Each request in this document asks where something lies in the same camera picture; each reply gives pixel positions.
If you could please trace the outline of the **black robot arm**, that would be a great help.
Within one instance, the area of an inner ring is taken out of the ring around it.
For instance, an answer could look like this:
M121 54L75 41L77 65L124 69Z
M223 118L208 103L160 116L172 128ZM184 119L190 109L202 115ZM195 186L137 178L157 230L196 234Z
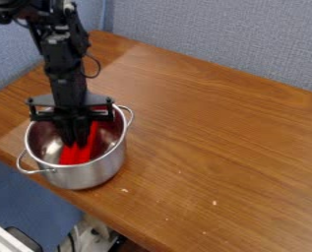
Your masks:
M18 23L32 33L44 58L50 94L28 99L30 118L54 124L67 146L88 145L92 124L112 121L115 99L88 89L84 58L92 46L73 0L0 0L0 25Z

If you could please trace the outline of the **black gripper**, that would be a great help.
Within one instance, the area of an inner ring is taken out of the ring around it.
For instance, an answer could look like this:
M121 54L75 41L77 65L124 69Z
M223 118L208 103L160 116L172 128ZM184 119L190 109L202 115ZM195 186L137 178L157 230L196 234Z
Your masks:
M93 94L88 89L87 77L80 68L65 75L46 73L50 81L50 94L32 96L26 104L33 121L54 121L54 125L67 146L77 140L85 147L92 129L92 120L115 120L115 99L103 94Z

